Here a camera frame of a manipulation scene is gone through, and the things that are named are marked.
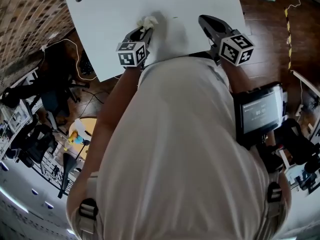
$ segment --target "white cloth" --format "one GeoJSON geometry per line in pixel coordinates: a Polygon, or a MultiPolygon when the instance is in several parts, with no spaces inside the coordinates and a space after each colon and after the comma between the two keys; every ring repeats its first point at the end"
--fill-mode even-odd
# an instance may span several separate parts
{"type": "Polygon", "coordinates": [[[255,237],[269,177],[259,156],[236,142],[222,72],[194,57],[145,70],[98,173],[105,240],[255,237]]]}

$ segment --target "wooden floor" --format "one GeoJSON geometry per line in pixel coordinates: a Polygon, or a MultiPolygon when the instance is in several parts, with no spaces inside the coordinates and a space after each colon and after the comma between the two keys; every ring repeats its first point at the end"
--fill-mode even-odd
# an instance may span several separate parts
{"type": "MultiPolygon", "coordinates": [[[[320,5],[311,0],[300,0],[301,6],[291,7],[288,11],[292,34],[292,66],[303,76],[312,81],[316,86],[320,85],[320,5]]],[[[288,91],[288,112],[291,116],[295,113],[301,103],[300,82],[288,71],[288,31],[284,8],[290,4],[298,4],[298,0],[276,0],[276,2],[264,0],[240,0],[244,13],[247,34],[256,45],[253,57],[243,65],[256,87],[280,81],[288,91]]],[[[78,44],[79,54],[83,50],[76,32],[69,37],[78,44]]],[[[69,54],[77,59],[76,49],[73,44],[66,42],[69,54]]],[[[92,93],[99,93],[97,96],[103,100],[116,84],[117,79],[99,82],[97,79],[91,81],[92,93]]],[[[303,87],[303,103],[308,108],[313,104],[312,93],[308,94],[308,88],[303,87]]],[[[82,114],[82,117],[97,116],[101,103],[92,95],[78,89],[76,94],[81,102],[69,102],[70,124],[82,114]]],[[[300,123],[307,125],[314,123],[314,116],[302,116],[300,123]]]]}

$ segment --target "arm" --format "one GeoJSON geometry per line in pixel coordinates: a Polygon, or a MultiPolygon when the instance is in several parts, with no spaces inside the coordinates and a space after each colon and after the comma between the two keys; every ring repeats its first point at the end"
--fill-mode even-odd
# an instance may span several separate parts
{"type": "Polygon", "coordinates": [[[221,58],[221,66],[228,76],[232,92],[237,94],[250,91],[253,85],[240,66],[232,65],[229,61],[221,58]]]}
{"type": "Polygon", "coordinates": [[[111,136],[137,91],[140,74],[141,67],[127,68],[102,105],[82,171],[68,195],[66,212],[69,218],[86,198],[87,180],[91,173],[99,171],[111,136]]]}

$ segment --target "ceiling light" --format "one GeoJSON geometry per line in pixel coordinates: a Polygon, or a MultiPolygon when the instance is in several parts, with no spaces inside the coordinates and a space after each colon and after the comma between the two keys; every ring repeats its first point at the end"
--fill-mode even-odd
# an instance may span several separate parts
{"type": "Polygon", "coordinates": [[[4,164],[4,162],[1,161],[0,163],[2,170],[4,170],[5,172],[9,171],[9,168],[4,164]]]}
{"type": "Polygon", "coordinates": [[[37,196],[39,193],[37,191],[35,191],[33,188],[31,189],[32,194],[34,194],[35,196],[37,196]]]}
{"type": "Polygon", "coordinates": [[[48,203],[47,201],[45,201],[45,204],[48,206],[48,209],[50,209],[50,210],[54,208],[54,206],[52,204],[48,203]]]}
{"type": "Polygon", "coordinates": [[[67,228],[67,231],[72,234],[72,235],[76,235],[75,232],[73,232],[71,229],[67,228]]]}
{"type": "Polygon", "coordinates": [[[49,36],[49,39],[55,38],[57,35],[59,34],[59,32],[54,32],[49,36]]]}
{"type": "Polygon", "coordinates": [[[21,210],[24,210],[27,214],[29,213],[27,208],[25,208],[22,204],[20,204],[17,200],[15,200],[11,195],[9,195],[2,187],[0,187],[0,192],[5,195],[12,203],[18,206],[21,210]]]}

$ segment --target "white board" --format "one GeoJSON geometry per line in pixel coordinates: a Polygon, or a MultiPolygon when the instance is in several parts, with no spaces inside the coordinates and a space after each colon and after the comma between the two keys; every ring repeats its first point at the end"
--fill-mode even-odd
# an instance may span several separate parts
{"type": "Polygon", "coordinates": [[[137,27],[137,21],[155,16],[146,65],[210,49],[198,23],[200,15],[226,21],[246,31],[239,0],[66,0],[76,31],[100,81],[122,74],[118,43],[137,27]]]}

